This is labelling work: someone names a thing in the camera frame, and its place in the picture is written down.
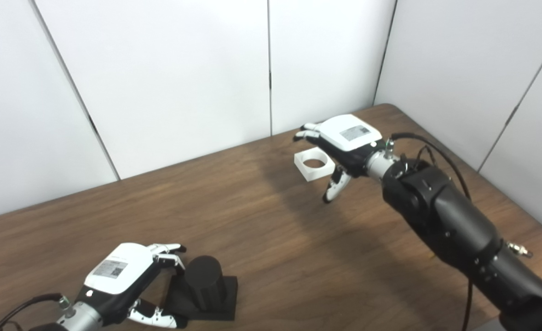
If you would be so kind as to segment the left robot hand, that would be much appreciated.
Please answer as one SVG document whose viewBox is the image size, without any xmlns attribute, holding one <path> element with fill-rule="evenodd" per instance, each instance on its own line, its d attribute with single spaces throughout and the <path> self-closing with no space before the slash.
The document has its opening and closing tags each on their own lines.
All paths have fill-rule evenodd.
<svg viewBox="0 0 542 331">
<path fill-rule="evenodd" d="M 188 318 L 173 314 L 141 298 L 163 268 L 185 273 L 179 256 L 186 248 L 178 243 L 119 244 L 85 278 L 74 302 L 74 321 L 63 321 L 68 330 L 98 331 L 126 319 L 163 329 L 184 329 Z"/>
</svg>

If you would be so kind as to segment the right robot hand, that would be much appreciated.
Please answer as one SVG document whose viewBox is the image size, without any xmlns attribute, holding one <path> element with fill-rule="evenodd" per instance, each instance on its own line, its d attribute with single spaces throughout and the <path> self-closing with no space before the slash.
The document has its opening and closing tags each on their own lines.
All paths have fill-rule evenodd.
<svg viewBox="0 0 542 331">
<path fill-rule="evenodd" d="M 331 203 L 351 179 L 369 176 L 369 160 L 385 150 L 386 142 L 376 128 L 352 114 L 334 116 L 322 123 L 306 123 L 293 136 L 325 152 L 337 165 L 322 197 Z"/>
</svg>

